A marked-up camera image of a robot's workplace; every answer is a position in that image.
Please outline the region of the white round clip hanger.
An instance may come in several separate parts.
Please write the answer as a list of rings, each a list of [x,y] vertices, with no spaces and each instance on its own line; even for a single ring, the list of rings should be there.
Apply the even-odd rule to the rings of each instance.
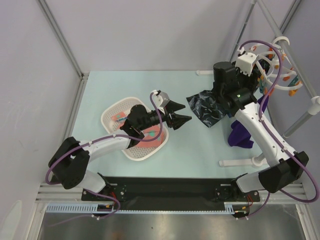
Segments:
[[[263,72],[258,79],[258,89],[261,94],[265,95],[274,83],[278,73],[280,73],[280,83],[274,89],[287,92],[292,97],[303,86],[303,83],[299,79],[286,52],[280,46],[279,42],[281,41],[287,44],[290,43],[286,36],[277,37],[270,43],[272,47],[257,54],[257,63],[259,64],[257,67],[260,72]]]

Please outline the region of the pink green patterned sock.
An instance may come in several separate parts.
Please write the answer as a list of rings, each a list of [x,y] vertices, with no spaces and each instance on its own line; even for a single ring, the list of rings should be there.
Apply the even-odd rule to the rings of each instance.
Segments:
[[[144,134],[144,140],[154,139],[160,132],[160,125],[155,125],[149,127],[142,131]],[[162,129],[161,134],[158,136],[157,139],[153,141],[140,141],[136,146],[138,148],[157,148],[159,147],[165,140],[165,131]]]

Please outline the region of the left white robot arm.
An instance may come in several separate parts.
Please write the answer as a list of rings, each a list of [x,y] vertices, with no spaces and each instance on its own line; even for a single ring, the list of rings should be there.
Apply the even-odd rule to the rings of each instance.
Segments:
[[[160,109],[147,111],[144,105],[136,104],[120,128],[109,135],[82,143],[73,136],[66,138],[48,163],[48,174],[53,174],[56,184],[64,189],[75,187],[91,191],[99,200],[110,195],[107,181],[98,172],[88,170],[92,161],[114,151],[131,149],[140,143],[161,143],[164,125],[177,130],[192,119],[176,112],[185,105],[169,101]]]

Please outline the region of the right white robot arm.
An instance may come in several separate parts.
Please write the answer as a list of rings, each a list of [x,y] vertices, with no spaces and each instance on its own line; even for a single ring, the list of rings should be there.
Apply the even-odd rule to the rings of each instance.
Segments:
[[[231,196],[242,201],[254,190],[276,193],[298,180],[309,157],[304,151],[297,152],[290,146],[259,112],[261,105],[254,96],[258,73],[245,75],[233,63],[221,61],[213,65],[213,76],[214,97],[245,127],[269,165],[264,170],[238,177],[236,185],[230,188]]]

